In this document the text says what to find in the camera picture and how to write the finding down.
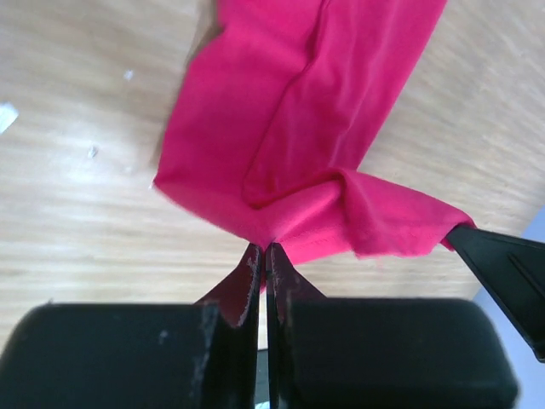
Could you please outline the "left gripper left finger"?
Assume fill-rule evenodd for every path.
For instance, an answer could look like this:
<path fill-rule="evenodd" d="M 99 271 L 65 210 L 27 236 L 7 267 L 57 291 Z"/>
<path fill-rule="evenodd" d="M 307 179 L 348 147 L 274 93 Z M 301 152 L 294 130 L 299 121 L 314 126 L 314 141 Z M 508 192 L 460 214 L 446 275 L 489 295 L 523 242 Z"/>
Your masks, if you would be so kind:
<path fill-rule="evenodd" d="M 198 300 L 205 354 L 196 361 L 201 408 L 252 408 L 261 288 L 261 248 L 250 244 L 235 269 Z"/>

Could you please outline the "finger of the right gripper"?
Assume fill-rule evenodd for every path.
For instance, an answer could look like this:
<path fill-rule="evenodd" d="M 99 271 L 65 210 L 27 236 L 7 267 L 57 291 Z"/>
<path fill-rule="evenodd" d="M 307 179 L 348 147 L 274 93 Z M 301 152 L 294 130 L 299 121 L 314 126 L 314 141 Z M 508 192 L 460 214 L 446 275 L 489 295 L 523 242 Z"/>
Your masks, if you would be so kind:
<path fill-rule="evenodd" d="M 447 241 L 544 361 L 544 244 L 459 225 Z"/>

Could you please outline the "pink t shirt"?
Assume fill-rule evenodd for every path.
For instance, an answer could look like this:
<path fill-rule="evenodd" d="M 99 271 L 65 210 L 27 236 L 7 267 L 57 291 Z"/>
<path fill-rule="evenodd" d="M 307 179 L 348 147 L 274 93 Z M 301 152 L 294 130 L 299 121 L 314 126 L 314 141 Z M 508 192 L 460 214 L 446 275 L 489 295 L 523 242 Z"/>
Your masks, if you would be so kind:
<path fill-rule="evenodd" d="M 359 172 L 442 1 L 219 1 L 189 64 L 154 186 L 294 263 L 424 256 L 462 210 Z"/>

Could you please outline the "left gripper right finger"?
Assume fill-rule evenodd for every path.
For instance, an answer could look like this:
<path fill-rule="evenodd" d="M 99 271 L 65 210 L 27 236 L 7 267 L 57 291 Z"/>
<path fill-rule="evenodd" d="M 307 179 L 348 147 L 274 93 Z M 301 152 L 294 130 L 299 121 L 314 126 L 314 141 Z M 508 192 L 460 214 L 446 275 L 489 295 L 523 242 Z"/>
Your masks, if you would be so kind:
<path fill-rule="evenodd" d="M 279 243 L 267 247 L 265 275 L 269 402 L 271 408 L 290 408 L 294 400 L 290 304 L 298 300 L 323 300 L 326 295 L 295 269 Z"/>

